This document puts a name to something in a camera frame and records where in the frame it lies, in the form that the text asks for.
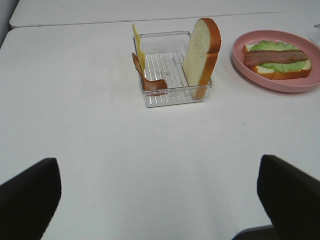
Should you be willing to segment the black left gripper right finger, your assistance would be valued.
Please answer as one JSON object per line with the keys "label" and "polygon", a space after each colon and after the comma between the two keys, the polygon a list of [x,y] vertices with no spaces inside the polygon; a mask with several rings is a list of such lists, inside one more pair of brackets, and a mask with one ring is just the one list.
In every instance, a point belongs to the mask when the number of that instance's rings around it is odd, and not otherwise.
{"label": "black left gripper right finger", "polygon": [[320,238],[320,182],[275,155],[263,155],[257,194],[282,240]]}

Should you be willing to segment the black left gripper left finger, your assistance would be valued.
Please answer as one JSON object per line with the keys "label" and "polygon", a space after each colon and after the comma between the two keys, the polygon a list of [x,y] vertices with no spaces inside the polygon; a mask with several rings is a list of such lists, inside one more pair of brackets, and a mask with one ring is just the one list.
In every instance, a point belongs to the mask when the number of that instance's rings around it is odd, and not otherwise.
{"label": "black left gripper left finger", "polygon": [[0,185],[0,238],[40,240],[62,195],[56,158],[45,158]]}

